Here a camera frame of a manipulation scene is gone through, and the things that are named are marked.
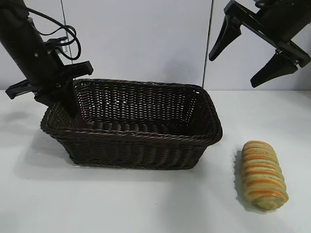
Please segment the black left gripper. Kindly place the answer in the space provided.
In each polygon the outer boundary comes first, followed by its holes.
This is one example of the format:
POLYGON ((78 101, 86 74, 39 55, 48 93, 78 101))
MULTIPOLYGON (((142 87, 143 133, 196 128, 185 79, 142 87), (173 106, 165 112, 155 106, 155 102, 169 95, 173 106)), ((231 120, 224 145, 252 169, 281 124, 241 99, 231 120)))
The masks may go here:
POLYGON ((71 117, 77 115, 72 79, 91 75, 93 67, 89 61, 63 64, 56 51, 62 52, 66 39, 64 36, 44 42, 32 26, 3 31, 3 47, 26 78, 6 89, 9 98, 38 91, 35 101, 46 106, 59 103, 71 117))

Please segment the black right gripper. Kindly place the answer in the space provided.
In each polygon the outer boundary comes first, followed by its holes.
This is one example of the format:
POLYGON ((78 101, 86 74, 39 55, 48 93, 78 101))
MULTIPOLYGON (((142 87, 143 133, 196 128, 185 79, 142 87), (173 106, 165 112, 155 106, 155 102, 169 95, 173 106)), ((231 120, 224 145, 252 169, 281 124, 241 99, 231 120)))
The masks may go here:
POLYGON ((255 6, 259 8, 256 13, 235 0, 227 4, 219 36, 209 53, 209 60, 214 61, 242 34, 242 25, 275 47, 279 53, 251 78, 252 87, 295 73, 296 65, 304 67, 311 61, 310 56, 292 42, 311 22, 309 0, 259 0, 255 6))

